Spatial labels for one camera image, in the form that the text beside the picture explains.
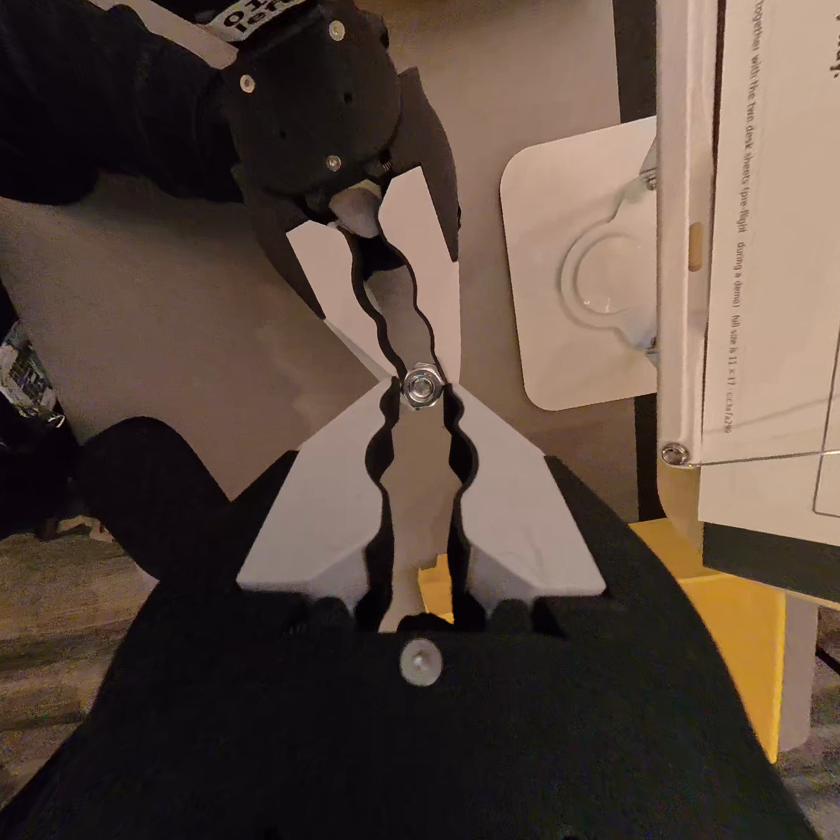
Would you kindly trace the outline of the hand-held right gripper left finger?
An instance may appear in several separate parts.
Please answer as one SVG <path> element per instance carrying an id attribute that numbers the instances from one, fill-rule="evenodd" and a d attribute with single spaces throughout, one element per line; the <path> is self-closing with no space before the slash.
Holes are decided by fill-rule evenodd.
<path id="1" fill-rule="evenodd" d="M 297 452 L 238 573 L 252 592 L 340 599 L 383 617 L 393 595 L 394 532 L 382 478 L 394 459 L 400 383 L 377 383 Z"/>

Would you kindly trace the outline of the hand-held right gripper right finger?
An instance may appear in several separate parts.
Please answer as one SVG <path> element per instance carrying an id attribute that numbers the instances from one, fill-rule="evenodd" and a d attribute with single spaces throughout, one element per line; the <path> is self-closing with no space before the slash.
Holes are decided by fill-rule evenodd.
<path id="1" fill-rule="evenodd" d="M 542 450 L 461 385 L 444 390 L 459 481 L 448 537 L 454 592 L 481 607 L 601 595 L 598 570 Z"/>

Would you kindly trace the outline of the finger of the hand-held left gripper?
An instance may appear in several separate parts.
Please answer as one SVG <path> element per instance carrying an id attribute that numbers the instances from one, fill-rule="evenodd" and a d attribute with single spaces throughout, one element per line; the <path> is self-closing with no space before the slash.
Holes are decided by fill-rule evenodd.
<path id="1" fill-rule="evenodd" d="M 392 179 L 378 221 L 385 241 L 412 272 L 416 307 L 430 325 L 434 358 L 444 378 L 458 383 L 462 352 L 459 263 L 448 252 L 420 167 Z"/>
<path id="2" fill-rule="evenodd" d="M 371 304 L 358 247 L 377 232 L 382 189 L 356 184 L 329 202 L 337 218 L 293 228 L 287 238 L 330 330 L 378 380 L 404 377 L 404 364 L 387 342 L 382 314 Z"/>

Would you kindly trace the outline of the silver hex bolt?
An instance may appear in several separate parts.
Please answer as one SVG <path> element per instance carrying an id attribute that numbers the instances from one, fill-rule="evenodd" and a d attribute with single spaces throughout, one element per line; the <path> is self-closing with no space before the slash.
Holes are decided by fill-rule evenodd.
<path id="1" fill-rule="evenodd" d="M 402 399 L 414 411 L 434 406 L 442 396 L 446 379 L 440 371 L 439 378 L 421 371 L 420 375 L 408 375 L 402 380 Z"/>

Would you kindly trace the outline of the person's left forearm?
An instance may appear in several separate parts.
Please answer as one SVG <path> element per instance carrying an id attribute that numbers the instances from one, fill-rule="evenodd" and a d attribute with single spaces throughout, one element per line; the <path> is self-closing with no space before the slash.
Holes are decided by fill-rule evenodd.
<path id="1" fill-rule="evenodd" d="M 129 7 L 2 2 L 2 198 L 72 204 L 107 172 L 241 204 L 223 87 Z"/>

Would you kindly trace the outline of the white plastic mounting plate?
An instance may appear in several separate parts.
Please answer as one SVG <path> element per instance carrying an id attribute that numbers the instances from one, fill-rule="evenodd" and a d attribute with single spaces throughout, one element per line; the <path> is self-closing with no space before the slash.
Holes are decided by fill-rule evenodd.
<path id="1" fill-rule="evenodd" d="M 656 392 L 657 193 L 637 179 L 655 117 L 529 147 L 500 181 L 521 371 L 547 411 Z"/>

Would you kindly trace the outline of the yellow plastic bin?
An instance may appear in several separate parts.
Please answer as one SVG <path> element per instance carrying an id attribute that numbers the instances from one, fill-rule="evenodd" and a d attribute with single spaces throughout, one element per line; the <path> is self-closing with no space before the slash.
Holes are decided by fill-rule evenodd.
<path id="1" fill-rule="evenodd" d="M 452 521 L 449 612 L 467 653 L 465 680 L 501 665 L 500 698 L 520 679 L 536 713 L 569 715 L 583 734 L 631 764 L 682 773 L 778 759 L 786 607 L 782 595 L 705 570 L 673 523 L 626 526 L 608 509 L 568 511 L 507 532 L 490 518 L 470 543 Z M 540 688 L 530 683 L 536 680 Z"/>

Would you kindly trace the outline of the white stand leg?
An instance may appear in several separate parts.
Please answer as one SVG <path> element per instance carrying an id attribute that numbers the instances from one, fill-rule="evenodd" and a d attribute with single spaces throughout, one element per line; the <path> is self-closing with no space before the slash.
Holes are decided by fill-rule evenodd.
<path id="1" fill-rule="evenodd" d="M 784 596 L 779 753 L 801 747 L 810 737 L 818 616 L 818 604 L 795 594 Z"/>

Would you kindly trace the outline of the printed paper instruction sheet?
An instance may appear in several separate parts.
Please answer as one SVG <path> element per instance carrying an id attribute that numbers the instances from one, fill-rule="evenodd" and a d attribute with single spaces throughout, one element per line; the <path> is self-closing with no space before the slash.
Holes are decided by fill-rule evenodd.
<path id="1" fill-rule="evenodd" d="M 838 545 L 838 2 L 726 2 L 699 517 Z"/>

